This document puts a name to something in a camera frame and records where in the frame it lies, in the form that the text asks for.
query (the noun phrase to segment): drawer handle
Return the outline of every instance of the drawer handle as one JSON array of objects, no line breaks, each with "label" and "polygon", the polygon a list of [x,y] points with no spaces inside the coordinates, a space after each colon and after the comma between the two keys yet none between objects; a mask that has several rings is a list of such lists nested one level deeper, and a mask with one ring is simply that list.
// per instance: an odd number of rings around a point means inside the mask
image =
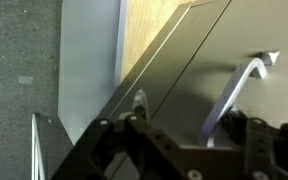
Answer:
[{"label": "drawer handle", "polygon": [[250,75],[256,78],[265,78],[267,70],[265,66],[273,66],[279,52],[263,53],[261,58],[254,58],[250,63],[240,65],[234,71],[233,76],[224,88],[213,109],[204,122],[200,135],[199,144],[206,147],[214,147],[214,131],[218,121],[225,112],[233,105],[244,83]]}]

